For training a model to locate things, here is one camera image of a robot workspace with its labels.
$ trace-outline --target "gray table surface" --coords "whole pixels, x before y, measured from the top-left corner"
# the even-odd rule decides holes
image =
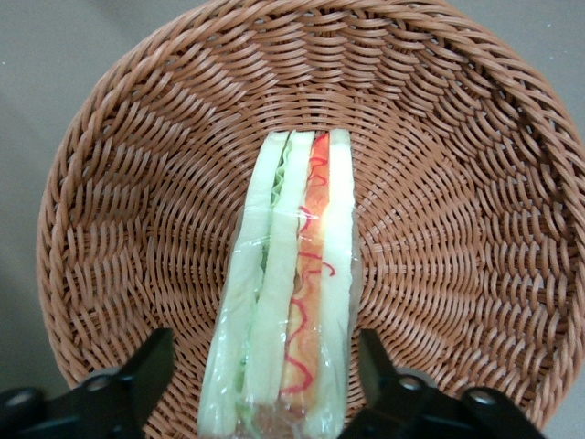
[[[182,12],[187,0],[0,2],[0,390],[66,389],[42,322],[35,280],[40,198],[57,146],[98,78]],[[550,81],[585,134],[583,0],[452,0]],[[585,376],[545,429],[585,437]]]

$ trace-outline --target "wicker basket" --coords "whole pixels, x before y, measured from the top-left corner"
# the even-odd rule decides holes
[[[541,75],[440,0],[214,1],[117,62],[42,202],[38,282],[70,385],[175,330],[152,437],[194,437],[229,242],[270,130],[342,127],[364,264],[357,327],[455,395],[537,426],[583,357],[585,155]],[[349,410],[363,403],[351,361]]]

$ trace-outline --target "plastic wrap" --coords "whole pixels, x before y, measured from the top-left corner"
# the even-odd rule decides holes
[[[252,173],[197,416],[200,437],[337,437],[361,293],[349,134],[271,133]]]

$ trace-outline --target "wrapped sandwich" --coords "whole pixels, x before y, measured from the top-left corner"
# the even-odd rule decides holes
[[[361,280],[354,205],[347,131],[267,136],[208,355],[200,437],[341,432]]]

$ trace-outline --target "gray background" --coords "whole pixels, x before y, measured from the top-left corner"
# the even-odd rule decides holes
[[[187,0],[0,1],[0,390],[66,389],[37,300],[40,198],[69,121],[98,78]],[[539,69],[585,134],[583,0],[453,0]],[[585,374],[545,433],[585,437]]]

